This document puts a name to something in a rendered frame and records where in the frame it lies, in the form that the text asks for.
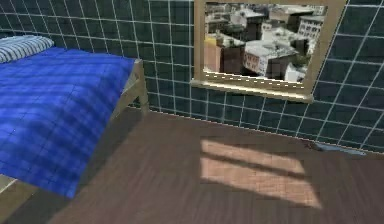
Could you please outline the beige framed window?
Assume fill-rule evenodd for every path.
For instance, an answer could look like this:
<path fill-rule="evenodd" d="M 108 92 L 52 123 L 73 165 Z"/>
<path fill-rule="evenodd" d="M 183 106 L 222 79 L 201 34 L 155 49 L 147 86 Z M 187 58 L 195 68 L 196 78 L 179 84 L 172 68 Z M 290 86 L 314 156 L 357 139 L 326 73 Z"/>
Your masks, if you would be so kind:
<path fill-rule="evenodd" d="M 303 103 L 346 0 L 194 0 L 191 85 Z"/>

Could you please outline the bed with blue blanket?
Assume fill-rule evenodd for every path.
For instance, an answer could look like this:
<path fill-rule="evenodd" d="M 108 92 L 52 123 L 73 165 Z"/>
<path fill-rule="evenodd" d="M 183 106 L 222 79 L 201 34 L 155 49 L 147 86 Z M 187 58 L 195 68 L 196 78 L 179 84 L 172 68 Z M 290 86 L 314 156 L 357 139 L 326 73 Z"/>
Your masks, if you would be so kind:
<path fill-rule="evenodd" d="M 0 64 L 0 224 L 42 189 L 75 195 L 108 124 L 148 111 L 140 59 L 51 47 Z"/>

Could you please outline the flat blue-grey object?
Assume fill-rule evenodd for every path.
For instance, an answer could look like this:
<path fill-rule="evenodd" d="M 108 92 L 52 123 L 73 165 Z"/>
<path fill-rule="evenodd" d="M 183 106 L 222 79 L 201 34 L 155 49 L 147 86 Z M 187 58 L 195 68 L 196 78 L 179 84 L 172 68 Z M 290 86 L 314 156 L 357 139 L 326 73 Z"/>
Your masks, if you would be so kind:
<path fill-rule="evenodd" d="M 362 152 L 359 150 L 346 149 L 346 148 L 322 144 L 322 143 L 315 143 L 315 146 L 322 151 L 337 151 L 337 152 L 343 152 L 343 153 L 352 154 L 352 155 L 366 156 L 365 152 Z"/>

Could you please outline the grey striped pillow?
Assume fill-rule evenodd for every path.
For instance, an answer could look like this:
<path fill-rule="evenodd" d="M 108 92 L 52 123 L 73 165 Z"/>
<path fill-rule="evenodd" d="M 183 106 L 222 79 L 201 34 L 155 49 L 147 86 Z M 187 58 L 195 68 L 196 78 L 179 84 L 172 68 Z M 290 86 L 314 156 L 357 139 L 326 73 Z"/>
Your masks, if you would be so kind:
<path fill-rule="evenodd" d="M 38 54 L 53 45 L 53 40 L 43 36 L 22 35 L 1 38 L 0 63 L 8 63 Z"/>

